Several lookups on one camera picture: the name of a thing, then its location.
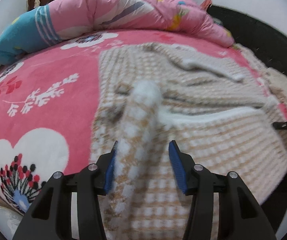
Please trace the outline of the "beige white houndstooth coat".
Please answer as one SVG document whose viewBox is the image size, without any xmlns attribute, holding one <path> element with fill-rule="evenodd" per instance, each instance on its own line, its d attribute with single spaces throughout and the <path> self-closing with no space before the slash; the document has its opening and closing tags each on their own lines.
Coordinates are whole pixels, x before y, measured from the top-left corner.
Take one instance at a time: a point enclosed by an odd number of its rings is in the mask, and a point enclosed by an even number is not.
<svg viewBox="0 0 287 240">
<path fill-rule="evenodd" d="M 181 239 L 191 205 L 168 145 L 217 174 L 236 171 L 264 202 L 287 172 L 278 100 L 233 59 L 181 44 L 144 43 L 99 55 L 92 161 L 117 142 L 113 188 L 100 199 L 107 239 Z"/>
</svg>

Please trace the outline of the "cream fluffy garment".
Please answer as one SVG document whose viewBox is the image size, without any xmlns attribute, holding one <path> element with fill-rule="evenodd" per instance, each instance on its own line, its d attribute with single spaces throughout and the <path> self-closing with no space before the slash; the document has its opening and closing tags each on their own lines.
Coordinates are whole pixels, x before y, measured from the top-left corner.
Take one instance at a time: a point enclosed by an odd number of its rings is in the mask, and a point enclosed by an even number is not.
<svg viewBox="0 0 287 240">
<path fill-rule="evenodd" d="M 233 47 L 240 51 L 249 66 L 259 74 L 263 85 L 287 108 L 287 76 L 272 67 L 267 67 L 249 48 L 239 43 Z"/>
</svg>

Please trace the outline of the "black tufted headboard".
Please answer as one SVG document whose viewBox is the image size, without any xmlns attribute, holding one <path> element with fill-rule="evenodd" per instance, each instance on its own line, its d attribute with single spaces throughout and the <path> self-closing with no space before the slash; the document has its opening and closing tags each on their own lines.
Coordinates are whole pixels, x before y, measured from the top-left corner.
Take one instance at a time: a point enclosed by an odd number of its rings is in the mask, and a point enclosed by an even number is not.
<svg viewBox="0 0 287 240">
<path fill-rule="evenodd" d="M 270 25 L 247 14 L 211 6 L 207 12 L 221 20 L 237 43 L 251 49 L 267 67 L 287 76 L 287 37 Z"/>
</svg>

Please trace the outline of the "pink floral bed blanket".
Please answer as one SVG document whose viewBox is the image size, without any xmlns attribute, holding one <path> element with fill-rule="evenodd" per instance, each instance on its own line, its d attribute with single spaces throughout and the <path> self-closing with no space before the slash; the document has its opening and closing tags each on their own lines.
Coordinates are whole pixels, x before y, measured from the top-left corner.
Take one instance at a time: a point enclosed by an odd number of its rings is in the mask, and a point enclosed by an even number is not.
<svg viewBox="0 0 287 240">
<path fill-rule="evenodd" d="M 52 173 L 75 173 L 92 161 L 99 55 L 144 43 L 181 44 L 233 59 L 273 95 L 239 50 L 182 34 L 98 32 L 28 55 L 0 71 L 0 196 L 9 206 L 26 213 Z"/>
</svg>

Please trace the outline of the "orange cloth on headboard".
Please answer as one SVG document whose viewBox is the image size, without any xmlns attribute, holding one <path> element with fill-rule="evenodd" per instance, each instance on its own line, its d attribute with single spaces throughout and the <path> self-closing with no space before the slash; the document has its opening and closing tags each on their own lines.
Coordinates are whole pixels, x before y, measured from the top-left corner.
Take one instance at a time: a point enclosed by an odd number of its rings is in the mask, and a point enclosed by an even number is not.
<svg viewBox="0 0 287 240">
<path fill-rule="evenodd" d="M 201 9 L 203 9 L 204 11 L 207 11 L 207 9 L 209 7 L 212 6 L 212 0 L 204 0 L 201 4 L 200 4 L 200 7 Z"/>
</svg>

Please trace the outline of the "pink and blue duvet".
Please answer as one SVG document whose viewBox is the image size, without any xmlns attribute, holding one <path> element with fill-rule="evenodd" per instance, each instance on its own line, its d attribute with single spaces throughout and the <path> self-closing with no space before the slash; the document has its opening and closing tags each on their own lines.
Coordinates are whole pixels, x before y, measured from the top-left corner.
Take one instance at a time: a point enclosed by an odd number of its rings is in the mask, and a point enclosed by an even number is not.
<svg viewBox="0 0 287 240">
<path fill-rule="evenodd" d="M 184 33 L 222 47 L 230 32 L 194 0 L 54 0 L 16 18 L 0 35 L 0 64 L 96 30 L 153 29 Z"/>
</svg>

